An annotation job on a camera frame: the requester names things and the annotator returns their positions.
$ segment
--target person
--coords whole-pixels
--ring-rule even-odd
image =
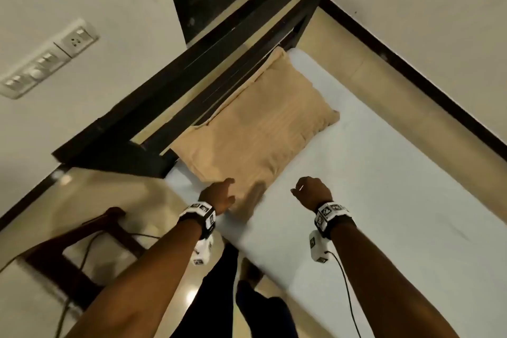
[[[235,201],[229,195],[232,178],[213,183],[199,201],[224,213]],[[331,191],[317,178],[301,178],[291,190],[308,210],[316,212],[333,202]],[[376,338],[457,338],[450,324],[396,269],[347,216],[328,219],[324,230],[336,247],[349,282]],[[68,333],[68,338],[152,337],[187,268],[194,246],[207,226],[195,216],[180,221],[141,258],[106,286]],[[231,337],[233,283],[238,251],[225,244],[222,257],[204,278],[173,337]],[[287,305],[255,291],[262,277],[243,262],[236,303],[253,338],[297,336]]]

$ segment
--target forearm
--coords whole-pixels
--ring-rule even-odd
[[[437,309],[353,224],[331,237],[376,338],[457,338]]]
[[[102,290],[67,337],[153,336],[201,231],[201,226],[190,219],[174,226]]]

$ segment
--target person's right arm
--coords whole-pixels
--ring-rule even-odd
[[[333,201],[317,178],[301,178],[291,192],[314,212]],[[458,338],[439,311],[354,224],[337,224],[331,239],[376,338]]]

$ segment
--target switch plate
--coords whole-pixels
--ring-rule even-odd
[[[7,98],[17,99],[70,59],[53,42],[47,42],[0,77],[0,94]]]
[[[74,21],[55,40],[55,44],[72,58],[98,39],[98,34],[90,23],[82,19]]]

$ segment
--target hand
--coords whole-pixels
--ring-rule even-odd
[[[202,190],[201,195],[199,195],[199,200],[208,202],[212,205],[217,215],[225,213],[225,210],[236,202],[236,197],[234,195],[229,196],[229,186],[234,182],[236,182],[234,178],[227,178],[223,182],[212,183]]]
[[[300,178],[290,192],[303,206],[313,212],[317,210],[318,205],[333,201],[331,191],[318,178]]]

